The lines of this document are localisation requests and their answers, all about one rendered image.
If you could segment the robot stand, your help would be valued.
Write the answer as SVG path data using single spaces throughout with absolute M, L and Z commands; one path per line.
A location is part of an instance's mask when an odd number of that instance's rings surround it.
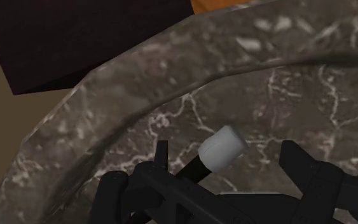
M 71 88 L 192 14 L 190 0 L 0 0 L 0 66 L 15 95 Z

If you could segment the black marker with white cap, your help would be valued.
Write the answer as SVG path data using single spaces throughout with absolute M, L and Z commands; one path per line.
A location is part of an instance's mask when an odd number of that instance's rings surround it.
M 217 172 L 241 155 L 247 148 L 246 143 L 230 126 L 224 126 L 213 136 L 207 138 L 199 147 L 197 156 L 183 167 L 175 176 L 177 179 L 188 180 L 198 185 L 198 182 L 212 172 Z M 161 223 L 160 208 L 136 211 L 129 217 L 129 224 L 146 224 L 155 220 Z M 189 224 L 201 224 L 190 214 L 185 216 Z

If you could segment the grey marble round table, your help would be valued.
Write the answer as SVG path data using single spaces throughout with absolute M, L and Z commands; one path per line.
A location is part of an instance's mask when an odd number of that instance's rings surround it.
M 169 142 L 177 172 L 221 127 L 249 151 L 202 185 L 300 192 L 278 166 L 292 139 L 358 172 L 358 0 L 273 0 L 195 15 L 91 71 L 23 140 L 0 224 L 86 224 L 100 177 Z

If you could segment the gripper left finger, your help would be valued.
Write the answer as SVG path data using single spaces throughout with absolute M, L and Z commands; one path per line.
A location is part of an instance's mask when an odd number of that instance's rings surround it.
M 168 142 L 158 141 L 155 158 L 135 166 L 131 175 L 109 171 L 99 182 L 88 224 L 129 224 L 136 211 L 160 208 L 160 224 L 189 224 L 190 214 L 201 224 L 254 224 L 239 209 L 167 170 Z

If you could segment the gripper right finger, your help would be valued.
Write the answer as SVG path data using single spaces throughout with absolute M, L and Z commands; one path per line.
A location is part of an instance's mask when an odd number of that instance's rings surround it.
M 292 140 L 282 141 L 279 166 L 303 194 L 291 224 L 342 224 L 333 218 L 336 208 L 358 221 L 358 174 L 314 159 Z

